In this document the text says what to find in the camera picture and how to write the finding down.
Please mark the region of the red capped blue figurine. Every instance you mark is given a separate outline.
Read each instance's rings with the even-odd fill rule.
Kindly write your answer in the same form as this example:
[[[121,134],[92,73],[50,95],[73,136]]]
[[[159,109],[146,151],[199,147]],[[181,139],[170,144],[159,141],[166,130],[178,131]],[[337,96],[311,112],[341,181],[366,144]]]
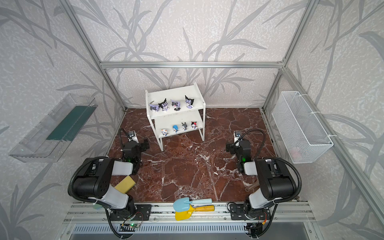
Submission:
[[[191,127],[192,129],[196,129],[198,126],[197,126],[197,122],[196,121],[191,121]]]

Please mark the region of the purple pale figurine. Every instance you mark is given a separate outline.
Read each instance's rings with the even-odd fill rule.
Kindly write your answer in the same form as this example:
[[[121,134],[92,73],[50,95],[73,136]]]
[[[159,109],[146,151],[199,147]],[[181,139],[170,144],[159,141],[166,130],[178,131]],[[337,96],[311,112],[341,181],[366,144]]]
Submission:
[[[181,102],[180,101],[171,100],[171,105],[174,108],[174,111],[180,111],[181,110]]]

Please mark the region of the black-headed purple figurine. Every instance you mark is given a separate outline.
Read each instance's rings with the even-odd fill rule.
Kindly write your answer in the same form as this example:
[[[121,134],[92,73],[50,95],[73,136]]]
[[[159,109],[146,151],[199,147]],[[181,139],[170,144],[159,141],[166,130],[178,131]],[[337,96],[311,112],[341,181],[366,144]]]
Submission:
[[[163,100],[161,103],[159,103],[158,105],[159,105],[159,108],[160,108],[163,112],[166,112],[166,111],[169,110],[167,99],[164,99],[164,100]]]

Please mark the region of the pink white small figurine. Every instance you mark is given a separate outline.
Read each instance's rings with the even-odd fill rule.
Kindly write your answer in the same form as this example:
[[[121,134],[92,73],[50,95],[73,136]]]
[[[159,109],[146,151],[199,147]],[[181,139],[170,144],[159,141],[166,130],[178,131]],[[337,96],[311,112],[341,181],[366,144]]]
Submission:
[[[168,131],[166,129],[162,129],[161,132],[165,137],[168,135]]]

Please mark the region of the blue-capped small figurine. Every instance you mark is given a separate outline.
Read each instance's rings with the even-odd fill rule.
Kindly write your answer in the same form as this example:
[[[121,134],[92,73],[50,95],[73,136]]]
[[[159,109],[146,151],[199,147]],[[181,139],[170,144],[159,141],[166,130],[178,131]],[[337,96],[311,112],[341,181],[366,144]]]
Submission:
[[[175,133],[179,131],[179,127],[177,125],[173,125],[172,128]]]

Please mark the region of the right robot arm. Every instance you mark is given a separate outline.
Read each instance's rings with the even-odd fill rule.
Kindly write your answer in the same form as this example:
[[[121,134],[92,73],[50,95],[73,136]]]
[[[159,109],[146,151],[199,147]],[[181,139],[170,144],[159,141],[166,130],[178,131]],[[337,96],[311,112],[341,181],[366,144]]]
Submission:
[[[245,136],[252,132],[262,134],[263,140],[253,157],[251,142]],[[298,170],[288,161],[278,157],[259,158],[265,144],[264,131],[252,129],[244,134],[234,132],[234,142],[226,144],[226,151],[237,157],[237,168],[241,174],[257,177],[258,189],[248,195],[242,204],[229,203],[231,219],[235,221],[263,221],[273,218],[278,203],[295,199],[302,189],[302,179]]]

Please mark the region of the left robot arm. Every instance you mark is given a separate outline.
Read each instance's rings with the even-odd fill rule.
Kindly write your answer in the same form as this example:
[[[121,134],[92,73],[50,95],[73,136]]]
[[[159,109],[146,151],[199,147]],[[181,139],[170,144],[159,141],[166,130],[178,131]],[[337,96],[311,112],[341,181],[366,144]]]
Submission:
[[[77,201],[98,204],[111,217],[128,220],[138,212],[132,196],[111,185],[113,176],[136,175],[142,165],[142,153],[150,149],[148,139],[139,142],[136,132],[119,131],[122,157],[87,158],[75,171],[68,185],[68,194]]]

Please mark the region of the black eared purple figurine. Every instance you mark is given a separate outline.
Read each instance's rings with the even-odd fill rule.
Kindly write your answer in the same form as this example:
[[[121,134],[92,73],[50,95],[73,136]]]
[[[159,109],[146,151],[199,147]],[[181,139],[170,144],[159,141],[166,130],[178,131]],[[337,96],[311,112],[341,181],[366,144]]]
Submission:
[[[160,109],[160,106],[158,104],[149,104],[150,111],[152,112],[158,112]]]

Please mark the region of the grey blue small figurine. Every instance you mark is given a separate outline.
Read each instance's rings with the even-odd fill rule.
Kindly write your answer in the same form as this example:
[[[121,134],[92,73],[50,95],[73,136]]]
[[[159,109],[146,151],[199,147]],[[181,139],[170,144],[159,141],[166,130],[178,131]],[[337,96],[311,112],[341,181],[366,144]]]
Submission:
[[[183,128],[183,130],[184,130],[184,131],[186,131],[186,130],[187,130],[187,128],[188,128],[188,125],[187,125],[187,123],[182,123],[182,128]]]

